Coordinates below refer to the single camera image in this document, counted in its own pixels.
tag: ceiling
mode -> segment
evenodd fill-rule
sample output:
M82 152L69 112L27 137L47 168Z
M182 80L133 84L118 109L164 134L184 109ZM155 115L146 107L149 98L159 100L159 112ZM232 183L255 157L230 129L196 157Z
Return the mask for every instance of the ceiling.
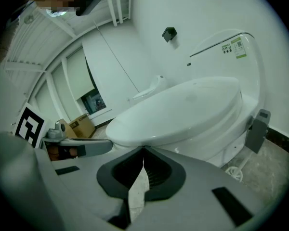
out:
M118 9L112 0L116 19ZM129 0L121 0L123 18L129 15ZM34 21L25 24L24 19L33 15ZM20 24L11 43L8 55L2 62L11 81L27 97L49 61L57 56L69 43L94 29L94 22L102 25L112 21L107 0L101 0L86 16L67 12L50 17L35 3L21 15Z

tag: cardboard box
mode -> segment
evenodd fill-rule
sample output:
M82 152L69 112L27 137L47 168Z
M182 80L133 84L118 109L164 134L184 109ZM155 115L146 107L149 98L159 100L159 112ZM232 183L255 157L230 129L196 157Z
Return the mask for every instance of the cardboard box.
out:
M69 125L78 138L91 138L95 131L95 127L87 115L81 115Z
M73 131L73 129L70 127L70 125L64 121L64 119L61 119L58 121L60 124L64 124L65 128L66 128L66 136L68 138L77 138L75 132Z

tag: black baseboard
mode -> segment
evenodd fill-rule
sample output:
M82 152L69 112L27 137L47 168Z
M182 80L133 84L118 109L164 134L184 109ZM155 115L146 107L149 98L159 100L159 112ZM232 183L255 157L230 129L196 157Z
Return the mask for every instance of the black baseboard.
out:
M287 136L269 128L268 133L266 134L266 139L289 153L289 138Z
M110 119L110 120L108 120L108 121L105 121L105 122L103 122L103 123L101 123L101 124L99 124L99 125L96 125L96 126L94 126L94 127L95 127L95 129L101 128L101 127L109 124L113 119Z

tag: smart toilet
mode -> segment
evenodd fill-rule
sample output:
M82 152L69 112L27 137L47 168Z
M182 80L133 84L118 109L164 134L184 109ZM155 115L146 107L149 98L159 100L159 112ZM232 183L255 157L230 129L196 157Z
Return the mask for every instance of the smart toilet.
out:
M256 39L225 30L200 43L190 60L192 80L136 104L108 125L106 134L116 148L149 145L217 167L243 148L265 99Z

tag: window blind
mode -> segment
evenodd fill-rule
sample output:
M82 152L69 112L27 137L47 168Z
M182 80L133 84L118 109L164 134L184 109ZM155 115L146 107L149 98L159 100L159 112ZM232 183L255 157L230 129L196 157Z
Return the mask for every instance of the window blind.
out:
M72 96L72 94L68 88L62 65L59 65L53 71L53 82L54 82L54 86L57 90L61 104L62 104L64 110L66 111L68 118L71 121L75 120L81 114L80 114L80 112L76 106L76 103L73 99L73 96Z
M82 48L68 57L67 75L75 100L94 89Z
M60 120L60 117L54 107L46 82L42 85L35 98L38 103L39 111L41 111L53 122Z

